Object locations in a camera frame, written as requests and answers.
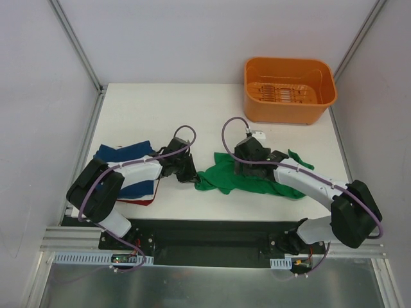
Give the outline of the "bright green t-shirt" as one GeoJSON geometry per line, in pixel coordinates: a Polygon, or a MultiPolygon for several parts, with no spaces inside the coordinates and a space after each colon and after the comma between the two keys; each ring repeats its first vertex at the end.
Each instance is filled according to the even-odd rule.
{"type": "Polygon", "coordinates": [[[249,193],[269,194],[282,196],[292,200],[299,200],[306,195],[302,192],[282,185],[258,178],[234,174],[234,159],[228,153],[214,152],[214,165],[205,171],[199,171],[200,181],[195,184],[198,191],[211,191],[218,189],[228,195],[238,189],[249,193]]]}

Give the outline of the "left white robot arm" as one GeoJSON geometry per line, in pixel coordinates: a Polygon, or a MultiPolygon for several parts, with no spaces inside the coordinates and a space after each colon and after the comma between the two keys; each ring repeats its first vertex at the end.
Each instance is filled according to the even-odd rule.
{"type": "Polygon", "coordinates": [[[199,181],[189,142],[174,137],[155,151],[150,141],[124,148],[100,146],[66,193],[66,200],[81,218],[114,234],[121,249],[133,247],[136,235],[131,222],[115,209],[121,200],[153,196],[161,178],[175,175],[180,183],[199,181]]]}

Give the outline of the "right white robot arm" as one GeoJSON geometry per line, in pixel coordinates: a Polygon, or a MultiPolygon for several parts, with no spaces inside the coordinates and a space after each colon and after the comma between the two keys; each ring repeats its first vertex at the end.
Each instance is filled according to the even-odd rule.
{"type": "Polygon", "coordinates": [[[290,254],[304,253],[312,244],[338,240],[358,248],[381,228],[382,215],[368,186],[326,178],[304,166],[291,153],[271,151],[248,135],[234,148],[235,173],[280,184],[310,197],[328,209],[322,218],[302,218],[278,240],[290,254]]]}

